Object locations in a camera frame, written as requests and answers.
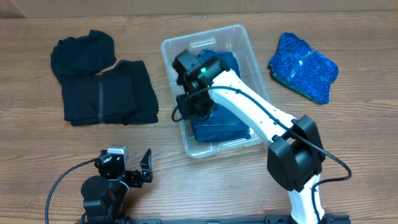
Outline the blue denim jeans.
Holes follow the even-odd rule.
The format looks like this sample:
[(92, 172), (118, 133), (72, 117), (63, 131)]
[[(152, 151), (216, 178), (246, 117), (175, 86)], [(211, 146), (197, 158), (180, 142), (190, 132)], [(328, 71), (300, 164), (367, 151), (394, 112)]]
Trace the blue denim jeans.
[[(219, 52), (213, 49), (202, 49), (197, 57), (206, 62), (212, 56), (217, 56), (226, 62), (238, 77), (240, 77), (238, 61), (232, 52)], [(191, 120), (191, 127), (196, 141), (218, 142), (236, 139), (250, 139), (250, 127), (241, 121), (235, 114), (225, 107), (218, 105), (208, 119), (198, 118)]]

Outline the black pants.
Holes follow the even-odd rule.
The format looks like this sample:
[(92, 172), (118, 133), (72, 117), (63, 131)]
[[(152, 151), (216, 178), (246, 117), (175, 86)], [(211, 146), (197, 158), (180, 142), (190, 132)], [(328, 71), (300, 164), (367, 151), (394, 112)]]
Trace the black pants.
[(152, 124), (159, 104), (143, 61), (121, 60), (101, 75), (76, 78), (62, 87), (64, 120), (89, 124)]

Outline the sparkly blue garment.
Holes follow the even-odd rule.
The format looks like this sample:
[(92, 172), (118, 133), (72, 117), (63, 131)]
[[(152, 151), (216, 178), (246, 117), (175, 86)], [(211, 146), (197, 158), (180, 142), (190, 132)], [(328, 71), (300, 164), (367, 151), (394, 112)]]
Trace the sparkly blue garment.
[(285, 32), (281, 35), (268, 66), (271, 77), (287, 88), (318, 104), (329, 103), (338, 66), (295, 34)]

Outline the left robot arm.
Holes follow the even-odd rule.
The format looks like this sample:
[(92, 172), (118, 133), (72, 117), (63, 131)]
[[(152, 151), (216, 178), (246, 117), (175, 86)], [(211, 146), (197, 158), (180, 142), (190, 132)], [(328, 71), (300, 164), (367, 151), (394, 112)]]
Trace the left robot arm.
[(140, 170), (127, 170), (129, 150), (126, 146), (102, 150), (94, 159), (99, 174), (87, 179), (81, 186), (85, 214), (81, 222), (97, 224), (132, 223), (121, 213), (130, 188), (141, 188), (153, 180), (152, 151), (148, 149), (140, 161)]

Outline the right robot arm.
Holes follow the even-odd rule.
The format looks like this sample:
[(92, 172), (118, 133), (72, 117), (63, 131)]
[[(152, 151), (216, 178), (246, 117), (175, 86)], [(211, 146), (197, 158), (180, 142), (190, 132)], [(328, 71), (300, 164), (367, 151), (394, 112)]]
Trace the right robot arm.
[(212, 57), (201, 62), (186, 50), (176, 56), (173, 68), (177, 107), (184, 120), (209, 117), (214, 105), (224, 106), (248, 125), (268, 147), (267, 170), (288, 191), (296, 223), (321, 223), (325, 215), (316, 183), (325, 156), (317, 126), (311, 118), (296, 119), (250, 89), (224, 61)]

